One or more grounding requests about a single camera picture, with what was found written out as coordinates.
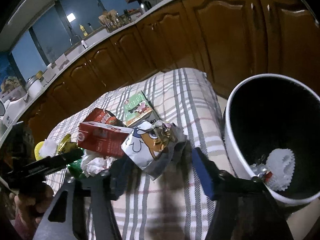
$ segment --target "crumpled paper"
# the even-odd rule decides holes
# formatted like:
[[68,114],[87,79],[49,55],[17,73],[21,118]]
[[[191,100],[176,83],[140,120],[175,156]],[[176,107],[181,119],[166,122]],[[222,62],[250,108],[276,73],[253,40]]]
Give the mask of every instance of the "crumpled paper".
[[86,177],[94,177],[99,172],[110,169],[111,164],[115,160],[116,158],[113,157],[106,157],[105,159],[97,152],[84,150],[80,166]]
[[180,160],[186,143],[187,136],[183,134],[183,129],[174,123],[158,120],[152,125],[144,121],[133,129],[121,148],[140,169],[155,180],[170,161]]

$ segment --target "yellow sponge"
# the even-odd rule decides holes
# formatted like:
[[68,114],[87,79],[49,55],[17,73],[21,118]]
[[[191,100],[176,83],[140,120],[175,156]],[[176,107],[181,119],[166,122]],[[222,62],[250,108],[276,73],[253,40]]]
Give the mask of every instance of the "yellow sponge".
[[39,142],[35,147],[35,157],[36,157],[37,161],[43,159],[43,157],[41,157],[39,155],[39,151],[40,151],[41,147],[43,146],[43,144],[44,144],[44,142]]

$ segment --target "white tissue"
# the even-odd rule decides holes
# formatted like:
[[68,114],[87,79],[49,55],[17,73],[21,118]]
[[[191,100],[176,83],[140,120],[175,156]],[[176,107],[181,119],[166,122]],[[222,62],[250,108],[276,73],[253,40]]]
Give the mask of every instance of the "white tissue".
[[57,143],[50,139],[45,139],[43,146],[40,148],[39,155],[43,158],[54,157],[57,151]]
[[86,177],[95,176],[100,171],[110,169],[111,164],[115,160],[116,158],[113,157],[107,157],[104,159],[97,152],[84,150],[84,155],[82,157],[80,166]]
[[295,158],[290,149],[275,149],[267,159],[266,166],[272,172],[267,186],[273,191],[284,191],[291,183]]

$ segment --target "yellow bottle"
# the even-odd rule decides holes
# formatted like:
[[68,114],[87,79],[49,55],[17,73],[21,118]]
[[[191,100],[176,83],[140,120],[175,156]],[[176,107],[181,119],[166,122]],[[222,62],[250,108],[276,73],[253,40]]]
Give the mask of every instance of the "yellow bottle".
[[84,36],[87,36],[88,34],[87,34],[87,31],[85,30],[85,28],[82,26],[82,25],[80,25],[80,29],[81,29],[81,31],[83,32],[83,35]]

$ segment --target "finger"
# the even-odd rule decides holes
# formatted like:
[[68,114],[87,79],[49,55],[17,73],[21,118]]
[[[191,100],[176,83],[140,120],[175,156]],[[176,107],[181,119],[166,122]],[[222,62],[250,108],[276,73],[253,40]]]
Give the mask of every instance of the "finger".
[[53,196],[44,199],[43,201],[41,201],[40,203],[36,204],[36,211],[39,213],[44,213],[47,211],[48,207],[50,206],[51,202],[52,202]]
[[36,218],[36,223],[37,223],[37,224],[40,224],[41,220],[42,220],[42,217],[37,217],[37,218]]
[[24,198],[24,197],[20,198],[19,196],[15,196],[14,202],[16,203],[16,207],[17,207],[18,212],[20,214],[21,222],[26,227],[32,226],[32,218],[31,218],[30,211],[29,211],[29,206],[30,206],[31,201],[29,200],[29,198]]
[[51,198],[53,196],[53,189],[48,184],[45,185],[45,196]]

